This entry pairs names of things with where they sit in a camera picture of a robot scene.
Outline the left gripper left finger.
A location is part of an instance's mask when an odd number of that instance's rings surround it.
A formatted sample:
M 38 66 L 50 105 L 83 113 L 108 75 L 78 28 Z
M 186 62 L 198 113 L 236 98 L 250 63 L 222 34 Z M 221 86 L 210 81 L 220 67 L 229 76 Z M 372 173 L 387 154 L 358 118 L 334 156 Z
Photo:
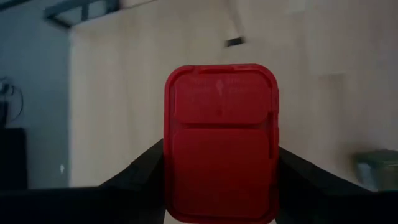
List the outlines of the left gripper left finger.
M 98 186 L 0 193 L 0 224 L 164 224 L 163 145 Z

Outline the red-lid spice container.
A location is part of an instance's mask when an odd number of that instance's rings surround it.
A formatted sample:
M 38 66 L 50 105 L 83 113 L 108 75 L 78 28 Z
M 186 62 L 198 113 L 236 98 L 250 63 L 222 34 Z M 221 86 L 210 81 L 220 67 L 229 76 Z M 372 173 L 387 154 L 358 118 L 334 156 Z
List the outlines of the red-lid spice container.
M 176 220 L 268 224 L 279 210 L 279 89 L 265 66 L 184 65 L 165 83 L 165 204 Z

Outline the green-lid spice jar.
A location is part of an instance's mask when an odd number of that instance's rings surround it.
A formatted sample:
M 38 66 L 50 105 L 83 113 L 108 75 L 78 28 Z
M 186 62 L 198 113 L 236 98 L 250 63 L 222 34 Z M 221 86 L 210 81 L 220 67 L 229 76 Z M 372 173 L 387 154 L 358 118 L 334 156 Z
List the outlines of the green-lid spice jar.
M 398 151 L 380 149 L 353 156 L 356 177 L 372 191 L 398 190 Z

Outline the black aluminium table frame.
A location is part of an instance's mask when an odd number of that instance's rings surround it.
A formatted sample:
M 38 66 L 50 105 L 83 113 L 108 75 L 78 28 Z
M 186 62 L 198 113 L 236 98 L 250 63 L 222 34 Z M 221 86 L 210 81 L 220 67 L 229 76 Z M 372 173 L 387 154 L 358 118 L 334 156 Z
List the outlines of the black aluminium table frame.
M 121 9 L 121 0 L 63 0 L 46 7 L 43 19 L 63 30 Z

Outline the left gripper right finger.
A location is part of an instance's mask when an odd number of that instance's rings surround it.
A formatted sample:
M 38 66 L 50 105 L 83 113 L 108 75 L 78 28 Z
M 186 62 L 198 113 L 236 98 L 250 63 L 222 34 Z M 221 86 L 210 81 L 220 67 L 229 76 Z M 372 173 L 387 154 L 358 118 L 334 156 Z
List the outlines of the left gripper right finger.
M 398 192 L 371 192 L 279 149 L 277 224 L 398 224 Z

